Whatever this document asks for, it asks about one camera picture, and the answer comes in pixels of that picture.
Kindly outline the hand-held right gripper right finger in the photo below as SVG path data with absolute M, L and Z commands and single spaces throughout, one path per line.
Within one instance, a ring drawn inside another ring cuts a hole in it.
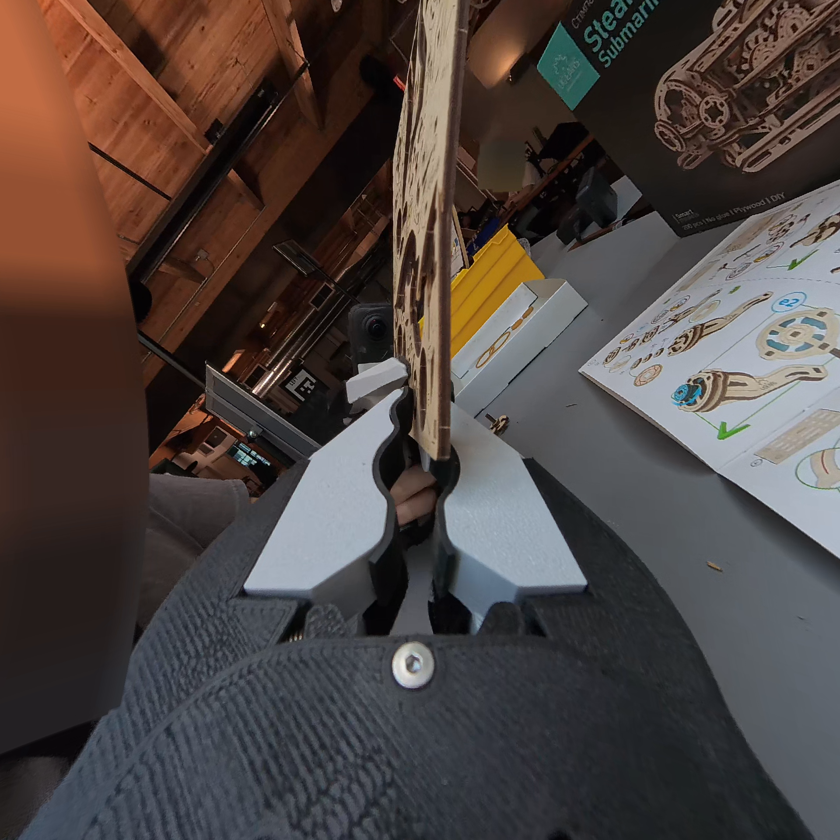
M 520 454 L 461 408 L 449 438 L 450 457 L 430 463 L 434 601 L 457 601 L 482 623 L 500 602 L 582 593 L 584 573 Z

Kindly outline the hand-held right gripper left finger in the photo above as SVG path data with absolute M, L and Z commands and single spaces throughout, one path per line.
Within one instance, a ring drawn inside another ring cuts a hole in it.
M 403 387 L 310 457 L 244 584 L 247 595 L 388 606 L 405 570 L 391 489 L 405 470 L 413 394 Z

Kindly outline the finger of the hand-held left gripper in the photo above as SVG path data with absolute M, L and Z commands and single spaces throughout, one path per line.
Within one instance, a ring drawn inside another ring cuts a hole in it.
M 406 363 L 395 357 L 374 364 L 362 364 L 360 371 L 345 384 L 351 405 L 374 405 L 383 397 L 404 387 L 408 379 Z

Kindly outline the wooden parts sheet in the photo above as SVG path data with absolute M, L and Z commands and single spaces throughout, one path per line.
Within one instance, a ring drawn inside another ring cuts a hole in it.
M 411 434 L 450 456 L 451 253 L 469 2 L 423 1 L 392 157 L 395 355 L 414 394 Z

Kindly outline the black model kit box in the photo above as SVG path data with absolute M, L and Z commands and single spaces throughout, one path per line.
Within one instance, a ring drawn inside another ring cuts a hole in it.
M 838 50 L 838 1 L 577 1 L 538 70 L 684 237 L 838 180 Z

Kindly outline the person's left hand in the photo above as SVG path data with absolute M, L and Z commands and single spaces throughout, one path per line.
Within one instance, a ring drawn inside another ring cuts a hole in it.
M 434 513 L 438 498 L 435 477 L 421 465 L 405 469 L 390 490 L 401 528 Z

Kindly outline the yellow plastic bin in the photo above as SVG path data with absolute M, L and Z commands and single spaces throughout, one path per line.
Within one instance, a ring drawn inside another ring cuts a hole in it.
M 521 285 L 545 275 L 504 225 L 476 253 L 470 268 L 451 283 L 452 358 Z

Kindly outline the group of tan rubber bands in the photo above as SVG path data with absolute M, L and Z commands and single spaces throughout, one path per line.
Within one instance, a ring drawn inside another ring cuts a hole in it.
M 512 338 L 513 334 L 520 329 L 520 327 L 525 323 L 525 321 L 529 319 L 533 312 L 534 306 L 530 306 L 521 314 L 521 316 L 512 325 L 510 325 L 502 334 L 497 336 L 493 343 L 484 350 L 484 352 L 476 361 L 476 370 L 482 369 L 501 351 L 501 349 Z

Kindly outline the white cardboard box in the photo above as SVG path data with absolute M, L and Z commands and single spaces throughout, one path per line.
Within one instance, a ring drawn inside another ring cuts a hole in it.
M 484 350 L 530 306 L 534 306 L 534 312 L 529 319 L 487 365 L 476 370 L 476 361 Z M 477 417 L 586 306 L 566 280 L 521 284 L 453 358 L 455 404 Z

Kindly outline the instruction booklet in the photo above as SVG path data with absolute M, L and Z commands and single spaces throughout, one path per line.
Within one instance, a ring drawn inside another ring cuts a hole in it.
M 839 554 L 839 183 L 752 215 L 581 368 Z

